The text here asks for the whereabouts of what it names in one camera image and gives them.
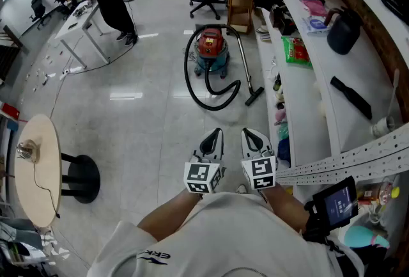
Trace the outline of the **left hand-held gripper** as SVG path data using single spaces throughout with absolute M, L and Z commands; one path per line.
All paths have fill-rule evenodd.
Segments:
M 187 191 L 196 194 L 214 194 L 224 176 L 224 133 L 215 128 L 203 134 L 185 163 L 183 181 Z

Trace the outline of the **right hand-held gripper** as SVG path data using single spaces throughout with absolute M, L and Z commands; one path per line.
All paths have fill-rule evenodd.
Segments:
M 255 129 L 243 128 L 241 140 L 241 165 L 251 189 L 274 187 L 277 159 L 269 138 Z

